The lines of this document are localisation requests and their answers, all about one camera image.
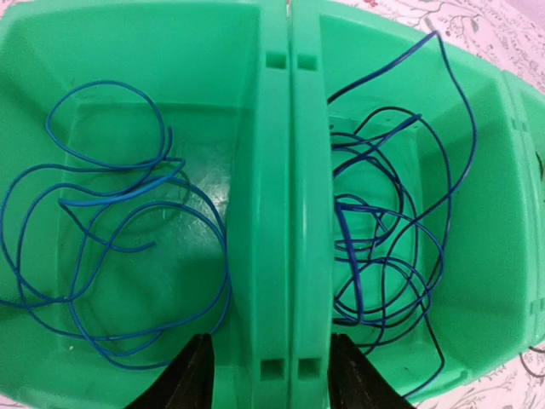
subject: tablecloth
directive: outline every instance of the tablecloth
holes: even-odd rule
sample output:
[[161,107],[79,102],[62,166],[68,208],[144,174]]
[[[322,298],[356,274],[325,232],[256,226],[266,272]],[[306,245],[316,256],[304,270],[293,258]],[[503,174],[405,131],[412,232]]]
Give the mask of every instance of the tablecloth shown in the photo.
[[[0,0],[0,17],[7,7],[23,1]],[[448,43],[513,72],[545,93],[545,30],[503,0],[341,0],[340,3],[423,32],[439,30]],[[522,358],[535,373],[545,373],[545,354],[527,352]],[[545,409],[544,381],[543,377],[528,374],[519,358],[515,358],[485,377],[417,407]],[[0,396],[2,407],[25,406]]]

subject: table surface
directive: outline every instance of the table surface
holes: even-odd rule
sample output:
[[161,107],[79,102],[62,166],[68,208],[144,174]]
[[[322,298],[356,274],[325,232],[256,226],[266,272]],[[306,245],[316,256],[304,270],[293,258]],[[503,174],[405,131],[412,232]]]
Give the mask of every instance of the table surface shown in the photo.
[[[23,1],[0,0],[0,17],[5,9]],[[338,1],[423,32],[439,30],[448,43],[514,73],[545,94],[545,30],[504,0]],[[524,359],[535,373],[545,373],[545,354],[528,352]],[[516,358],[469,385],[417,407],[545,409],[544,381],[545,378],[530,376]],[[0,396],[2,407],[25,408]]]

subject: rectangular slot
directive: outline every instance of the rectangular slot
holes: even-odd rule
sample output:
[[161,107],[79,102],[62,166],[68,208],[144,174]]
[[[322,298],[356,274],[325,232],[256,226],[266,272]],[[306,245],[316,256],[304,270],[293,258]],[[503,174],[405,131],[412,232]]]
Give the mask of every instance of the rectangular slot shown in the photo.
[[267,54],[265,55],[265,64],[267,65],[267,68],[285,70],[286,54],[277,53],[275,51],[267,51]]
[[299,54],[297,56],[297,68],[300,70],[316,71],[318,69],[318,60],[315,55]]
[[299,360],[299,379],[318,378],[320,376],[321,362],[322,360],[320,358]]
[[261,381],[284,379],[284,360],[262,360]]

